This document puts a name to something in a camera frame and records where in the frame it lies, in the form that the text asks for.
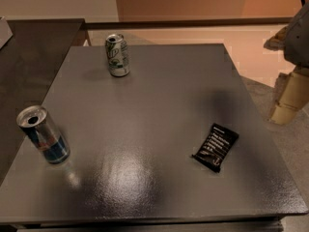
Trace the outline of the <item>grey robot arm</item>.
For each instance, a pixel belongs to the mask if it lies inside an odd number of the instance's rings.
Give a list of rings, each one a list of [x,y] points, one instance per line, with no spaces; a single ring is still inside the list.
[[[309,2],[265,42],[264,48],[282,50],[284,59],[295,65],[290,73],[278,75],[269,115],[275,124],[289,124],[309,102]]]

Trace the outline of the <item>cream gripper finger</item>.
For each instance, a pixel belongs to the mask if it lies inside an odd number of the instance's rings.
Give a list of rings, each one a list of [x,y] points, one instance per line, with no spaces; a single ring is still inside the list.
[[[273,90],[269,120],[277,125],[289,124],[309,102],[309,69],[296,66],[289,74],[280,73]]]

